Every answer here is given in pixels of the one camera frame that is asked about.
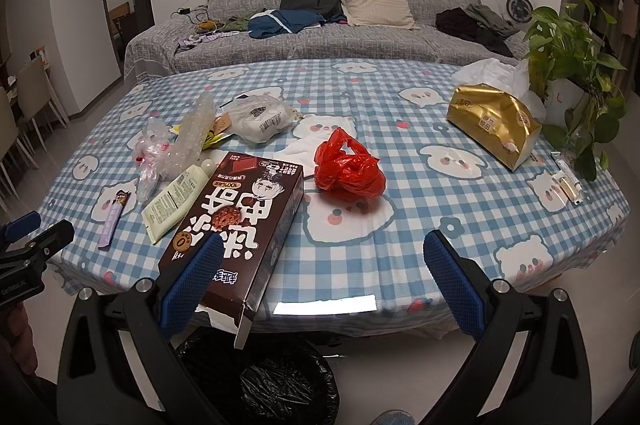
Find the cream lotion tube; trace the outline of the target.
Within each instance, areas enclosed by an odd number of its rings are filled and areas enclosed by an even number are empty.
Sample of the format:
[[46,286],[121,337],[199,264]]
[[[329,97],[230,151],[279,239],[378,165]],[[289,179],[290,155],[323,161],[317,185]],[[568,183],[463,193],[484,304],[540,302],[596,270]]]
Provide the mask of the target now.
[[210,159],[201,165],[191,165],[146,205],[142,221],[152,244],[157,244],[183,219],[214,171],[215,164]]

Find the purple snack stick wrapper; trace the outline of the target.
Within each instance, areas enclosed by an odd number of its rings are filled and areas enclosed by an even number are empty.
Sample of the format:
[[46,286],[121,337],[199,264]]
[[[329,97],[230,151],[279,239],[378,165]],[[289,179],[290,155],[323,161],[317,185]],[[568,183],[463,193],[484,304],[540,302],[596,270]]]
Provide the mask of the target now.
[[107,249],[107,247],[111,245],[117,223],[128,203],[130,194],[130,191],[118,190],[113,200],[111,200],[110,205],[108,205],[108,211],[98,242],[98,249]]

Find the brown cookie box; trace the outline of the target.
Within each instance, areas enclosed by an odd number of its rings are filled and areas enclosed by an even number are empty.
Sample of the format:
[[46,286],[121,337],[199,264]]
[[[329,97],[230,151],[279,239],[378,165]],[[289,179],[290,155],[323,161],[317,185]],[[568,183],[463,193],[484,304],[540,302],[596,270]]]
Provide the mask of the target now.
[[303,200],[303,167],[229,152],[192,204],[160,258],[160,269],[189,258],[216,234],[224,250],[201,304],[233,321],[245,346],[262,297]]

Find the clear plastic bag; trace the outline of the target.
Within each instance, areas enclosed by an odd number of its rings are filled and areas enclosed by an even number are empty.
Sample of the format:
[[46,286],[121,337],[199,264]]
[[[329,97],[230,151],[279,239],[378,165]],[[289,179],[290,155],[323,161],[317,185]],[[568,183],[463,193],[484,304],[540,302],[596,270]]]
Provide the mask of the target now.
[[150,117],[132,148],[132,158],[139,169],[138,201],[145,204],[160,183],[162,165],[171,145],[168,126],[157,117]]

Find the bubble wrap roll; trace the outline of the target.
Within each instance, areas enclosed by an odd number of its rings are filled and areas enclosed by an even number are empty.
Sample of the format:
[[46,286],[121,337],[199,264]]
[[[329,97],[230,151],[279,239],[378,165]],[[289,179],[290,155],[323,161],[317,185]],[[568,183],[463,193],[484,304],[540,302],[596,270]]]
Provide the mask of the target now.
[[198,161],[208,132],[215,124],[216,110],[209,92],[198,97],[192,110],[184,115],[177,139],[158,162],[160,177],[174,180]]

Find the red plastic bag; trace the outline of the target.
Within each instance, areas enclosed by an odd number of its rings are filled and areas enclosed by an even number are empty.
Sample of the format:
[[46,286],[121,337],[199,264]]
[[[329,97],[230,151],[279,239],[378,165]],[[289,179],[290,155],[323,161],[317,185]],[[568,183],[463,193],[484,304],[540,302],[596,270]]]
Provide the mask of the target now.
[[318,146],[314,163],[316,187],[340,200],[369,200],[380,197],[386,189],[378,159],[341,127]]

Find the yellow snack packet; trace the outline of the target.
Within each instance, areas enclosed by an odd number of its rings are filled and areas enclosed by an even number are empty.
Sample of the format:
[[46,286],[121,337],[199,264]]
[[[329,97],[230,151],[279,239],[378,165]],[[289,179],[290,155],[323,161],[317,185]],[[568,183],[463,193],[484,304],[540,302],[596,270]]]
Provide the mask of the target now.
[[[180,132],[180,126],[179,125],[170,126],[169,131],[172,134],[175,134],[176,136],[178,136]],[[231,137],[232,137],[232,133],[228,131],[223,131],[221,133],[213,133],[213,131],[209,131],[202,144],[202,150],[205,151],[205,150],[208,150],[209,148],[213,148],[214,145],[224,140],[227,140]]]

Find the beige dining chair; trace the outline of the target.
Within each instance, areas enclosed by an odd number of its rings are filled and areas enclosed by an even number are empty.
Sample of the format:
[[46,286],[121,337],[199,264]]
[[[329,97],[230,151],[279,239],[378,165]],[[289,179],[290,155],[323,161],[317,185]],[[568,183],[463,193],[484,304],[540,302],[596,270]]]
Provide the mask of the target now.
[[27,139],[29,130],[35,130],[36,136],[44,151],[47,147],[41,136],[37,115],[46,107],[49,107],[58,122],[67,129],[68,124],[63,119],[60,110],[53,102],[51,88],[49,86],[47,72],[41,58],[35,58],[25,64],[17,74],[17,103],[22,111],[20,125],[22,133]]

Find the black bin with liner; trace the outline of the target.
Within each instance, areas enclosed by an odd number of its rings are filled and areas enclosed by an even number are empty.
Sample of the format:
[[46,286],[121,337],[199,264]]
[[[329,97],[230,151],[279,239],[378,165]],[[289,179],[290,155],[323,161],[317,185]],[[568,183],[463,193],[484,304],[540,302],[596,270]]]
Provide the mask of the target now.
[[322,354],[304,338],[234,337],[200,327],[177,348],[183,371],[206,404],[203,424],[333,424],[340,392]]

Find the blue checked bear tablecloth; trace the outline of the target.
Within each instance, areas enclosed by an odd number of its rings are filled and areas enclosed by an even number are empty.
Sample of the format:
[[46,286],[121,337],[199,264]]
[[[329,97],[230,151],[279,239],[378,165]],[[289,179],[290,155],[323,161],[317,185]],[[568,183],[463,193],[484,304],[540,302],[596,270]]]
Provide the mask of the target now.
[[[454,67],[405,60],[292,60],[197,70],[141,81],[89,133],[40,206],[45,226],[72,223],[56,257],[67,292],[128,289],[154,277],[165,250],[152,244],[138,201],[132,148],[150,117],[177,124],[204,92],[217,106],[269,93],[302,118],[253,153],[270,156],[310,134],[341,127],[378,159],[386,189],[347,204],[311,181],[254,320],[257,332],[347,336],[445,330],[452,316],[422,258],[439,230],[491,278],[521,291],[585,268],[622,236],[630,214],[607,172],[575,206],[553,182],[551,146],[507,170],[449,124]],[[107,249],[98,242],[118,190],[128,203]]]

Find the small tubes on table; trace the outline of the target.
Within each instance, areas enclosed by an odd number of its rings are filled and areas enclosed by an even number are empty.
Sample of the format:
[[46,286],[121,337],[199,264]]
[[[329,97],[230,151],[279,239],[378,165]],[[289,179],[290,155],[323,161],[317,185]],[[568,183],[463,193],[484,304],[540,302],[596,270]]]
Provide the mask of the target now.
[[564,192],[566,197],[575,205],[579,206],[584,203],[584,189],[582,189],[582,184],[578,180],[576,174],[574,173],[572,167],[567,162],[565,157],[560,152],[552,152],[551,158],[556,166],[558,166],[559,171],[553,175],[553,178],[556,182],[559,183],[561,190]]

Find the white tissue sheet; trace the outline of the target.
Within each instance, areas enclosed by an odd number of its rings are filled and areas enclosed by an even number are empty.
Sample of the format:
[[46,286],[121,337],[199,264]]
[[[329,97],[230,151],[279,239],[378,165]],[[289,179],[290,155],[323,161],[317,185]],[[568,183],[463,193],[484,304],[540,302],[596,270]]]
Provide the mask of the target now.
[[302,166],[304,177],[309,178],[314,175],[314,168],[316,168],[314,161],[316,151],[324,142],[326,139],[310,134],[291,143],[284,150],[274,153],[273,158]]

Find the white pouch with tag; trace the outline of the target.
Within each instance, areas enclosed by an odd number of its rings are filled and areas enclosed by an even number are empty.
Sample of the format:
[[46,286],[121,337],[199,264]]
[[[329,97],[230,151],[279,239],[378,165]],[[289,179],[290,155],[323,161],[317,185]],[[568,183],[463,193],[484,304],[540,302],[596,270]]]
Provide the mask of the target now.
[[302,118],[292,106],[273,96],[246,96],[233,100],[224,110],[231,131],[243,141],[268,142]]

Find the gold tissue pack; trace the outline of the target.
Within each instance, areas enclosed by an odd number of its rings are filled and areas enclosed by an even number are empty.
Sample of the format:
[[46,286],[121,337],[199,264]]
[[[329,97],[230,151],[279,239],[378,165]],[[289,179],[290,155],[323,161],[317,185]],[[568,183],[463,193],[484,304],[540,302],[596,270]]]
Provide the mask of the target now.
[[510,171],[529,158],[542,128],[515,96],[485,84],[457,87],[447,119]]

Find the white crumpled tissue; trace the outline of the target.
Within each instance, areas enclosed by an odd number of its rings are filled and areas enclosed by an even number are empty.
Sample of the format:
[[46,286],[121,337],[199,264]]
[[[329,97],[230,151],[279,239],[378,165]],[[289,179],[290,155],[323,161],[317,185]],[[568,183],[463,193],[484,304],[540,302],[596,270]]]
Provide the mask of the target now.
[[451,80],[456,86],[488,85],[506,93],[523,103],[537,122],[544,122],[547,110],[539,96],[530,89],[528,62],[521,60],[516,65],[497,59],[485,59],[461,67],[453,73]]

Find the green potted plant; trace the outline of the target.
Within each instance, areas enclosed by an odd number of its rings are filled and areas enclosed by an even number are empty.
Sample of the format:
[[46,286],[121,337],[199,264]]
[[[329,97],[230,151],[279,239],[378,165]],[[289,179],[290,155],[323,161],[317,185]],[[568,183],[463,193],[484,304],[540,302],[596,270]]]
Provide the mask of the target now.
[[527,29],[529,90],[544,101],[542,134],[568,158],[582,179],[593,182],[608,168],[597,146],[612,142],[627,105],[614,80],[625,67],[604,50],[588,22],[574,18],[575,3],[557,11],[541,6]]

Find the blue jacket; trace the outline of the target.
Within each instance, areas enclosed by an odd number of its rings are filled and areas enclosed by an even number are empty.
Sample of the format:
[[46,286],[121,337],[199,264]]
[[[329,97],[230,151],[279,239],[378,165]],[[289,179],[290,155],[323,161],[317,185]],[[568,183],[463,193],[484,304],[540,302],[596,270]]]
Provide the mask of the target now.
[[322,15],[306,10],[265,10],[250,18],[247,30],[250,38],[265,39],[297,34],[307,27],[318,27],[325,22]]

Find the dark clothes pile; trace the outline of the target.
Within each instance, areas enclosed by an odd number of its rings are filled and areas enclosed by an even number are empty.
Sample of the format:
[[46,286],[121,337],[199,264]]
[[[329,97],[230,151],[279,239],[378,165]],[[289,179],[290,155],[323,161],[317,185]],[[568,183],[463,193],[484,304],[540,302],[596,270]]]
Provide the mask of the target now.
[[449,36],[475,42],[495,54],[513,56],[506,40],[518,29],[484,4],[470,3],[465,8],[439,12],[435,24],[440,32]]

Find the grey fabric sofa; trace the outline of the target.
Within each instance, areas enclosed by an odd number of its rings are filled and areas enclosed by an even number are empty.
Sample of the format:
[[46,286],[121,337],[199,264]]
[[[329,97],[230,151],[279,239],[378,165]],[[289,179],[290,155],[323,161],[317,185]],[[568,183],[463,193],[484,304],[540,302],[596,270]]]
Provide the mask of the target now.
[[[207,0],[206,11],[225,21],[277,7],[281,0]],[[331,23],[298,34],[253,39],[246,33],[205,41],[182,51],[180,41],[194,32],[185,15],[176,15],[135,36],[126,47],[124,77],[136,82],[190,70],[234,64],[300,59],[406,59],[466,65],[489,58],[481,44],[440,32],[436,16],[478,0],[407,0],[416,28],[349,26]]]

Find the small fan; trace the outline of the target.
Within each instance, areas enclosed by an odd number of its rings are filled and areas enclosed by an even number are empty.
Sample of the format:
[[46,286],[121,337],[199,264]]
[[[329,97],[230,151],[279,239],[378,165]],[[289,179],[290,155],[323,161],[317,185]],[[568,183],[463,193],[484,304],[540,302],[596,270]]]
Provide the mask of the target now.
[[506,0],[506,14],[513,23],[527,24],[533,18],[534,7],[529,0]]

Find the beige cushion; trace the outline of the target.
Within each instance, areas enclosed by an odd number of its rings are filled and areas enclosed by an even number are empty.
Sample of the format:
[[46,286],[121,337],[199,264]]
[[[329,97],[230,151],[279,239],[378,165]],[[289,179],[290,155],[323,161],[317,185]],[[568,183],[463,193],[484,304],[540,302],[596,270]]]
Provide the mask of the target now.
[[408,0],[341,0],[349,26],[415,29]]

